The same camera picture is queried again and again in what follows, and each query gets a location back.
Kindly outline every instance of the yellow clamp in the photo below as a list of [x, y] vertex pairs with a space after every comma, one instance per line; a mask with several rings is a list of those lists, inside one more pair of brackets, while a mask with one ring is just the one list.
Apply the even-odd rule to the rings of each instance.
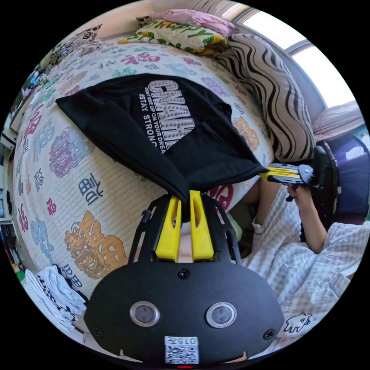
[[289, 177], [300, 179], [301, 176], [298, 173], [298, 169], [293, 170], [290, 168], [278, 168], [278, 167], [267, 167], [268, 172], [260, 173], [259, 175], [264, 180], [268, 180], [270, 176], [276, 177]]
[[[192, 254], [194, 261], [213, 258], [214, 249], [209, 234], [207, 218], [200, 192], [190, 191], [190, 223], [192, 233]], [[181, 201], [172, 197], [168, 205], [155, 254], [159, 259], [178, 262], [181, 235]]]

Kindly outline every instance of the hand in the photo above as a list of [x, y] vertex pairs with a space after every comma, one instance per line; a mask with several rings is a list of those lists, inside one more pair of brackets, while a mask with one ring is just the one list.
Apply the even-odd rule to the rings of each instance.
[[304, 211], [313, 206], [311, 191], [307, 186], [299, 186], [296, 190], [293, 185], [288, 185], [288, 193], [291, 195], [300, 211]]

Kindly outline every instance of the person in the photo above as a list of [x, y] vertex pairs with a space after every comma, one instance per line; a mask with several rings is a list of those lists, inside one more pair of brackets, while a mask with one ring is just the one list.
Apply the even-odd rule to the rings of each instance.
[[[293, 202], [287, 202], [291, 195]], [[259, 179], [242, 199], [257, 203], [251, 253], [243, 266], [266, 279], [281, 305], [284, 324], [263, 353], [302, 337], [330, 311], [350, 283], [370, 236], [363, 225], [322, 225], [309, 188]], [[301, 224], [306, 242], [301, 242]]]

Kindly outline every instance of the screw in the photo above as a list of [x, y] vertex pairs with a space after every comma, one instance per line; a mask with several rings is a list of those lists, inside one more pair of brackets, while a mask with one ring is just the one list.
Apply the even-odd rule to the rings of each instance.
[[180, 269], [177, 273], [180, 279], [187, 279], [190, 276], [190, 272], [186, 269]]
[[98, 337], [101, 338], [103, 336], [103, 332], [99, 328], [94, 328], [94, 334]]
[[275, 330], [274, 329], [270, 329], [268, 331], [266, 331], [263, 335], [263, 339], [265, 340], [269, 340], [271, 339], [273, 336], [275, 335]]

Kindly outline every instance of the plaid pajamas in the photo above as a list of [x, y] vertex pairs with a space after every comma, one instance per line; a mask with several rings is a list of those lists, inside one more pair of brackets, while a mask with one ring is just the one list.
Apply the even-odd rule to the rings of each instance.
[[350, 283], [347, 276], [360, 264], [370, 235], [363, 225], [334, 223], [324, 249], [312, 252], [301, 243], [301, 219], [295, 202], [286, 202], [287, 188], [278, 191], [263, 225], [255, 229], [251, 254], [242, 265], [270, 284], [285, 322], [261, 356], [289, 345], [307, 333], [332, 309]]

